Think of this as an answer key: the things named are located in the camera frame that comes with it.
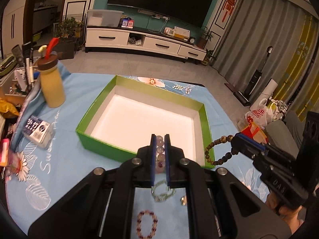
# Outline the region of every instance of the potted plant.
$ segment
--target potted plant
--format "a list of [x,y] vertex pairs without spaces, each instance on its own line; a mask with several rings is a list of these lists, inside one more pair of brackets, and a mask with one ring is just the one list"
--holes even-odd
[[74,23],[75,23],[75,37],[80,38],[81,37],[81,27],[82,27],[83,21],[75,19]]
[[197,47],[204,48],[207,41],[211,41],[214,38],[213,32],[210,31],[206,26],[202,27],[201,36],[198,40]]
[[74,58],[78,35],[77,28],[79,28],[79,35],[81,35],[81,26],[82,21],[76,20],[74,17],[65,18],[63,22],[56,26],[54,36],[58,37],[60,42],[55,46],[55,51],[62,53],[60,59]]
[[203,66],[208,65],[208,63],[211,61],[211,58],[213,57],[213,52],[214,52],[213,50],[206,49],[206,55],[205,55],[203,61],[201,61],[201,64]]

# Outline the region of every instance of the blue tablecloth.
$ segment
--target blue tablecloth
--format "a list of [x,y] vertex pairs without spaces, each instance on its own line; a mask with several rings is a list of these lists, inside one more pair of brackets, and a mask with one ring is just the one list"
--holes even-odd
[[[47,107],[42,93],[39,92],[26,108],[12,140],[12,148],[16,151],[24,151],[28,166],[31,168],[26,183],[18,182],[15,177],[6,183],[10,215],[25,233],[37,218],[95,167],[103,167],[108,170],[120,166],[119,162],[84,149],[75,132],[76,126],[89,106],[114,76],[70,74],[61,63],[58,66],[63,77],[65,103],[58,108],[51,109]],[[189,96],[205,104],[212,139],[237,133],[236,127],[206,88],[175,81],[162,81],[165,84],[162,89]],[[184,88],[174,89],[173,86],[176,85]],[[186,93],[186,88],[191,88],[189,94]],[[48,150],[36,147],[20,134],[21,126],[31,114],[54,125],[55,136]],[[215,158],[219,159],[230,148],[230,143],[216,146],[214,148]],[[225,163],[223,167],[231,171],[261,200],[266,200],[268,189],[261,183],[260,173],[253,167],[250,159],[239,154]],[[163,174],[157,175],[156,181],[164,178]],[[131,238],[138,238],[136,217],[140,211],[146,209],[154,211],[159,220],[155,239],[189,238],[187,207],[181,205],[181,197],[184,195],[185,189],[177,189],[173,197],[165,202],[157,203],[151,197],[150,189],[137,189]],[[149,234],[151,226],[151,218],[144,217],[142,223],[144,236]]]

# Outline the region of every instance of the shopping bag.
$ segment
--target shopping bag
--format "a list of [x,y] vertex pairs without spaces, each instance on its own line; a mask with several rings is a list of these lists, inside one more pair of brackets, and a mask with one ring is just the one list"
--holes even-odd
[[267,99],[262,99],[256,110],[245,114],[248,123],[255,122],[261,129],[264,129],[268,123],[272,122],[276,109],[268,108],[266,103]]

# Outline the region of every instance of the paper roll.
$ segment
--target paper roll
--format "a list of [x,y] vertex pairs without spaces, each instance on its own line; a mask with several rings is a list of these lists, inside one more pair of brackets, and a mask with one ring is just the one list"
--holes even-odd
[[257,100],[251,105],[250,110],[251,111],[256,110],[259,102],[262,99],[269,99],[270,95],[274,92],[274,90],[277,88],[277,86],[278,86],[278,84],[273,79],[270,79],[266,88],[262,91],[262,93],[259,95]]

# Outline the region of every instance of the alarm clock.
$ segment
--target alarm clock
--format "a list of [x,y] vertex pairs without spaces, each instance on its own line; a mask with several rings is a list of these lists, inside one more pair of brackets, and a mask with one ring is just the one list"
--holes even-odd
[[195,43],[195,38],[194,37],[189,37],[189,40],[188,40],[190,43],[194,44]]

